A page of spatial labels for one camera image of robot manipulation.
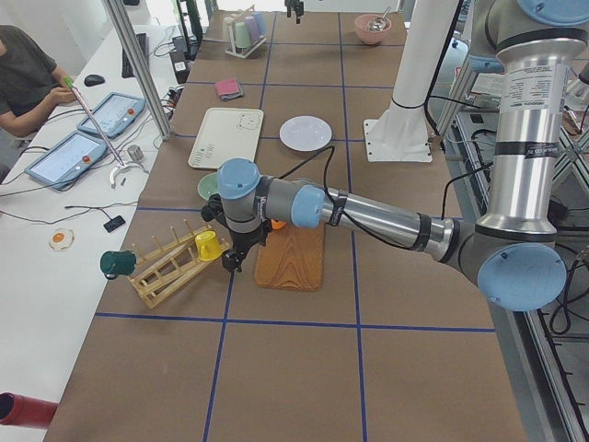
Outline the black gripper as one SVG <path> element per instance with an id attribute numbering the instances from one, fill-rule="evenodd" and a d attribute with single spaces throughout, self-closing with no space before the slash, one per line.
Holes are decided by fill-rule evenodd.
<path id="1" fill-rule="evenodd" d="M 266 240 L 270 233 L 270 221 L 263 221 L 254 230 L 246 233 L 230 230 L 230 236 L 233 242 L 231 250 L 227 250 L 222 255 L 223 267 L 230 273 L 242 272 L 242 263 L 247 257 L 251 248 L 256 245 L 266 246 Z"/>
<path id="2" fill-rule="evenodd" d="M 303 1 L 302 0 L 285 0 L 284 5 L 288 14 L 302 14 L 303 13 Z"/>

